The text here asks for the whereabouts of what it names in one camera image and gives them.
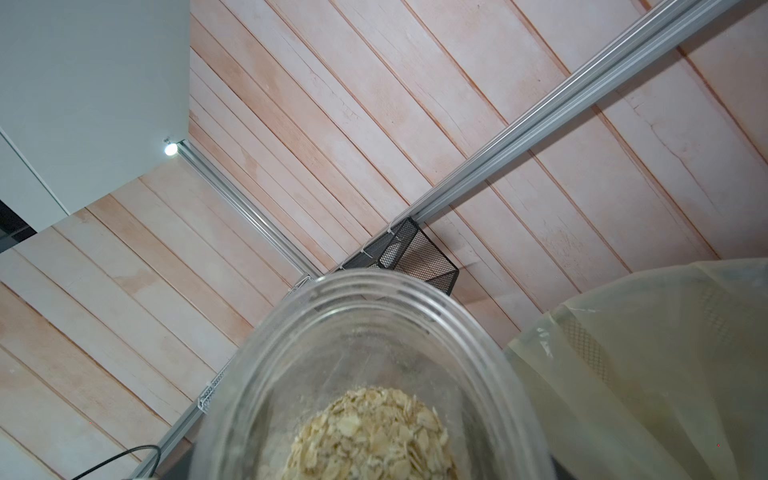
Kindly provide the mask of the red lidded oatmeal jar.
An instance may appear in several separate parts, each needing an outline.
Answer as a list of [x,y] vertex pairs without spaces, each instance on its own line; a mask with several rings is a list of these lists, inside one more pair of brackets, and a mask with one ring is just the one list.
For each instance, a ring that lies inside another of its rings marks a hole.
[[501,348],[452,298],[387,270],[288,295],[217,387],[193,479],[277,479],[301,427],[349,391],[397,389],[437,413],[462,479],[551,479],[553,460]]

